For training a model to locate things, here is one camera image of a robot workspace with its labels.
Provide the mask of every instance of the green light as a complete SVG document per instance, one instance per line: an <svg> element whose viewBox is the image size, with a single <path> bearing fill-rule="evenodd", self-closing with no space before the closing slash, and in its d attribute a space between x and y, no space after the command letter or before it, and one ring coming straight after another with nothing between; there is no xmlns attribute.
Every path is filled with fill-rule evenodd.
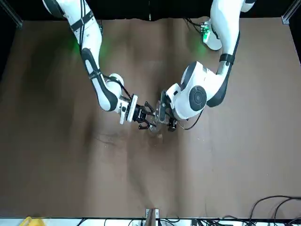
<svg viewBox="0 0 301 226"><path fill-rule="evenodd" d="M209 29L203 33L203 42L204 42L204 43L207 43L207 42L208 42L210 33L211 33L211 32L210 32Z"/></svg>

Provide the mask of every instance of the small object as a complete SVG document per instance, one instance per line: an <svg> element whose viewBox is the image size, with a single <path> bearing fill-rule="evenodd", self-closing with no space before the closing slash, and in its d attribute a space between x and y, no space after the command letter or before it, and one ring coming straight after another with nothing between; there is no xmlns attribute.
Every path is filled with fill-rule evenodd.
<svg viewBox="0 0 301 226"><path fill-rule="evenodd" d="M222 42L212 27L211 19L201 23L200 28L204 44L212 50L219 50L222 48Z"/></svg>
<svg viewBox="0 0 301 226"><path fill-rule="evenodd" d="M155 211L156 218L160 218L160 217L159 217L159 209L151 209L151 210L154 210L154 211ZM146 209L146 210L145 210L145 217L146 217L146 218L147 218L149 212L150 212L150 209Z"/></svg>
<svg viewBox="0 0 301 226"><path fill-rule="evenodd" d="M192 219L191 226L198 226L198 221L196 219Z"/></svg>
<svg viewBox="0 0 301 226"><path fill-rule="evenodd" d="M45 226L42 219L32 219L31 217L27 217L20 226Z"/></svg>
<svg viewBox="0 0 301 226"><path fill-rule="evenodd" d="M210 33L211 33L208 21L201 23L200 28L201 28L203 42L207 43Z"/></svg>

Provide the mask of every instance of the black joint band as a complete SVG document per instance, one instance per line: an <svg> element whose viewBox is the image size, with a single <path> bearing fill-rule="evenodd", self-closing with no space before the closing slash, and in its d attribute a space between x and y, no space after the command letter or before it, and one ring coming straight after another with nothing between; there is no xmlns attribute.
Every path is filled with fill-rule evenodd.
<svg viewBox="0 0 301 226"><path fill-rule="evenodd" d="M221 61L227 61L229 62L230 64L234 64L234 61L235 61L235 57L232 56L231 54L221 54L221 57L220 57L220 62Z"/></svg>
<svg viewBox="0 0 301 226"><path fill-rule="evenodd" d="M89 20L91 20L91 18L93 17L93 12L90 11L88 12L86 15L84 15L80 20L76 21L74 24L71 25L71 29L72 31L76 31L77 29L79 29L81 26L83 26L84 24L86 24L87 22L89 22Z"/></svg>
<svg viewBox="0 0 301 226"><path fill-rule="evenodd" d="M94 78L97 78L97 76L98 76L98 73L96 71L92 71L92 73L89 74L89 79L92 80Z"/></svg>

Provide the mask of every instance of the circular joint cover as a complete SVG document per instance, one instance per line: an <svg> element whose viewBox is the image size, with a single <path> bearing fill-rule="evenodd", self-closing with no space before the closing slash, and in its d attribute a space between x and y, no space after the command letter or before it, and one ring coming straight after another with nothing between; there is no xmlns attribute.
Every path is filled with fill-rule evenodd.
<svg viewBox="0 0 301 226"><path fill-rule="evenodd" d="M203 87L194 86L189 93L189 104L193 111L202 110L207 102L207 94Z"/></svg>

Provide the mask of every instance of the metal frame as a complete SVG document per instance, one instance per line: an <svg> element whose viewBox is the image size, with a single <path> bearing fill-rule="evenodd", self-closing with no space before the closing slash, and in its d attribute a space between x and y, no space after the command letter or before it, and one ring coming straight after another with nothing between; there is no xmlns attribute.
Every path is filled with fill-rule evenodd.
<svg viewBox="0 0 301 226"><path fill-rule="evenodd" d="M301 0L295 0L288 10L281 16L282 23L284 25L289 25L289 19L292 17L292 15L297 11L298 7L301 5Z"/></svg>
<svg viewBox="0 0 301 226"><path fill-rule="evenodd" d="M9 15L9 17L15 22L18 29L22 28L23 20L20 16L14 11L14 9L6 2L6 0L0 0L0 6L3 10Z"/></svg>

